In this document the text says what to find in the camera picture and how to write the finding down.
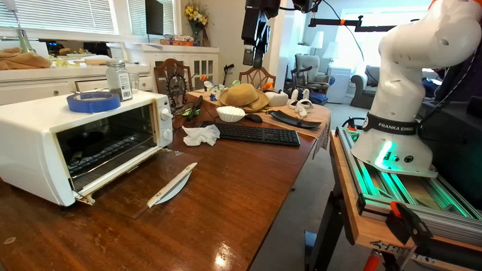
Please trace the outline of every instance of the toaster oven knob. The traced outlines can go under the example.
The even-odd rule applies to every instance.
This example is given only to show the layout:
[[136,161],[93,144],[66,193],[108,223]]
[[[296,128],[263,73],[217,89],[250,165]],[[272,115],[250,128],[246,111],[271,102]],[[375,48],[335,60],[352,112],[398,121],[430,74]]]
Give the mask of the toaster oven knob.
[[164,131],[164,134],[162,136],[167,141],[173,140],[173,132],[171,131],[171,129],[166,129],[166,131]]
[[161,111],[161,119],[163,121],[166,121],[168,119],[172,119],[173,118],[173,115],[171,113],[169,113],[169,109],[167,108],[164,108],[162,111]]

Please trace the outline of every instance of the blue painter's tape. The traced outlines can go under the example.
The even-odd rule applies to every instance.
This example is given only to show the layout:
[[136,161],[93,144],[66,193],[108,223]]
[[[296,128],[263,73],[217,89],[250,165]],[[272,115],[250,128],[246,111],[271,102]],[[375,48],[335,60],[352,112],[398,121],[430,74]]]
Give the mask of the blue painter's tape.
[[68,96],[67,103],[71,111],[97,113],[118,108],[121,98],[116,93],[86,92]]

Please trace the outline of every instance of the keyboard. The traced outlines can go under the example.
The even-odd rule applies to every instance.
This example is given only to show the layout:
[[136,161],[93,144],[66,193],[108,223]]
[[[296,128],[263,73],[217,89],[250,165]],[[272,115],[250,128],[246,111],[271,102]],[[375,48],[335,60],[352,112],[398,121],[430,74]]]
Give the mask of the keyboard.
[[298,133],[287,129],[272,129],[252,127],[227,123],[203,122],[200,127],[214,124],[221,132],[221,139],[278,144],[285,146],[300,146]]

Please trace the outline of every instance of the lamp shade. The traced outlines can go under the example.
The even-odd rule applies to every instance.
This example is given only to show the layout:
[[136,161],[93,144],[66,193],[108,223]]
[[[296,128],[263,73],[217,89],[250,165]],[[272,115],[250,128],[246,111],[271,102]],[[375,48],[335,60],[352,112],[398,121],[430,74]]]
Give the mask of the lamp shade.
[[316,32],[315,39],[311,43],[312,48],[323,48],[323,36],[324,32],[323,31],[318,31]]
[[340,58],[340,51],[338,48],[338,43],[336,41],[330,42],[322,58],[328,58],[328,59]]

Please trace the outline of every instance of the computer mouse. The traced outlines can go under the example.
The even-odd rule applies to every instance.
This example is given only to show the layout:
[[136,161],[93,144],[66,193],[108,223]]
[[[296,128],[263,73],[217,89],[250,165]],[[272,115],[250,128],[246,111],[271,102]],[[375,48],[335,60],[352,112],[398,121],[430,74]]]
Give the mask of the computer mouse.
[[247,120],[249,121],[252,121],[252,122],[255,122],[255,123],[262,123],[263,120],[261,119],[260,116],[256,115],[256,114],[247,114],[246,116],[244,116]]

